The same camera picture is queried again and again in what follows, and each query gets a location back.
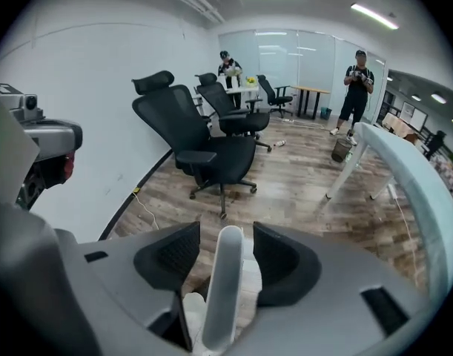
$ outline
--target green trash can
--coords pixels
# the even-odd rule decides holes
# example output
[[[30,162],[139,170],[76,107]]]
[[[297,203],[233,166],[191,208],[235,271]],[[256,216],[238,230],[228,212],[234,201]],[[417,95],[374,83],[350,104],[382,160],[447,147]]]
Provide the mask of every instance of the green trash can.
[[[335,142],[335,148],[331,152],[331,158],[337,162],[343,162],[346,158],[346,155],[351,149],[351,143],[346,141],[345,139],[338,139]]]
[[[320,109],[320,117],[322,119],[325,119],[325,120],[330,119],[330,114],[331,114],[331,109],[330,108],[322,107]]]

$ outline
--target black t-shirt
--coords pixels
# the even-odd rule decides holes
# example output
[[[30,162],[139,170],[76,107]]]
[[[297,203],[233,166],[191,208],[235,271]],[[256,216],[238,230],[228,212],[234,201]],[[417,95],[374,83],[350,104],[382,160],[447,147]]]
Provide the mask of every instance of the black t-shirt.
[[[346,97],[368,101],[368,90],[366,90],[366,86],[361,79],[361,75],[364,75],[366,78],[370,78],[374,84],[373,73],[366,67],[361,69],[358,68],[358,66],[350,66],[346,71],[346,76],[351,76],[353,72],[359,73],[359,76],[357,76],[358,80],[356,82],[351,81],[348,86],[348,93],[346,94]]]

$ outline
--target wooden floor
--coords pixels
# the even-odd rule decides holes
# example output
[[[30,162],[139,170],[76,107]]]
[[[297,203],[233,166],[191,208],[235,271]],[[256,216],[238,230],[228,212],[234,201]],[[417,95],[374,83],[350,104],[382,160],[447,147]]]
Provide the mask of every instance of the wooden floor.
[[[139,199],[155,214],[160,228],[194,220],[201,222],[201,251],[184,286],[184,294],[209,277],[219,231],[226,225],[238,225],[247,238],[252,238],[254,221],[356,243],[396,268],[421,291],[427,291],[425,253],[407,199],[398,189],[412,241],[403,216],[387,190],[376,200],[369,197],[390,173],[378,155],[368,149],[336,197],[326,199],[326,191],[345,164],[331,159],[337,138],[328,130],[335,122],[333,118],[329,122],[317,119],[293,123],[271,118],[261,141],[273,144],[284,139],[286,144],[271,153],[257,148],[254,163],[245,178],[257,183],[256,194],[251,194],[246,186],[226,187],[226,220],[219,218],[219,188],[209,188],[196,194],[195,200],[188,199],[189,191],[195,187],[194,179],[175,168],[172,157],[145,183]],[[154,230],[152,216],[133,200],[111,236]],[[254,316],[260,290],[258,273],[254,267],[243,272],[246,282],[242,287],[238,333]]]

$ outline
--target black office chair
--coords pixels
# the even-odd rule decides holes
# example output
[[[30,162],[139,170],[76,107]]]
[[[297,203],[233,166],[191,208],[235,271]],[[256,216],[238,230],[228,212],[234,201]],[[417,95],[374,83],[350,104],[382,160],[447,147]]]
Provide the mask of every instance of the black office chair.
[[[215,74],[206,73],[198,75],[198,78],[201,85],[197,86],[196,89],[218,114],[219,128],[222,132],[226,136],[233,134],[248,136],[250,134],[256,139],[256,145],[264,146],[270,152],[271,146],[258,141],[259,137],[256,135],[256,132],[262,131],[268,126],[269,113],[250,113],[249,109],[237,110],[222,84],[216,81]],[[246,101],[246,103],[261,101],[262,99],[252,99]]]
[[[195,199],[196,192],[219,184],[220,217],[225,219],[225,185],[246,185],[251,193],[257,191],[255,183],[242,180],[254,159],[254,138],[211,137],[188,88],[171,86],[173,81],[169,71],[133,79],[136,92],[142,96],[133,101],[132,108],[172,147],[177,168],[195,178],[198,187],[190,192],[190,199]]]
[[[269,81],[265,78],[263,75],[258,75],[257,79],[259,81],[259,84],[261,85],[262,89],[265,91],[265,93],[268,96],[268,104],[269,105],[276,105],[277,108],[272,108],[271,112],[279,112],[280,117],[284,118],[284,112],[287,112],[291,115],[294,113],[292,111],[286,110],[284,108],[285,103],[289,103],[292,101],[292,96],[284,96],[285,95],[285,89],[288,86],[282,86],[282,87],[277,87],[277,95],[275,94],[274,90],[272,89],[271,85],[269,84]],[[282,96],[279,96],[280,89],[283,88],[284,92]]]

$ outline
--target person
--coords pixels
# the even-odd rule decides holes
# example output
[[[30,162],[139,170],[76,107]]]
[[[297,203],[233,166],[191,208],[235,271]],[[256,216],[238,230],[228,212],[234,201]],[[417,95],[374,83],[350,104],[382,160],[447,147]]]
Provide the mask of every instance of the person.
[[[356,65],[348,67],[345,79],[343,80],[345,86],[348,86],[348,93],[343,103],[337,127],[330,131],[330,134],[337,135],[340,132],[343,122],[348,121],[353,111],[353,122],[346,137],[353,145],[357,144],[353,137],[354,125],[360,122],[361,117],[365,113],[368,94],[373,93],[374,86],[374,75],[366,68],[366,53],[363,50],[358,50],[355,54],[355,59],[357,60]]]
[[[224,50],[219,53],[219,57],[221,58],[222,62],[221,65],[218,67],[218,76],[221,74],[226,75],[226,87],[227,88],[232,88],[233,85],[231,84],[231,77],[234,77],[234,74],[236,74],[236,78],[238,80],[238,86],[241,85],[241,77],[240,74],[242,73],[242,67],[239,65],[238,62],[236,62],[234,59],[232,59],[229,55],[229,53]],[[235,104],[236,109],[241,108],[241,93],[232,93],[230,94],[230,99],[231,101]]]
[[[445,132],[437,131],[437,134],[432,137],[430,141],[427,142],[428,151],[424,153],[424,156],[430,161],[431,157],[436,151],[442,148],[443,139],[446,136]]]

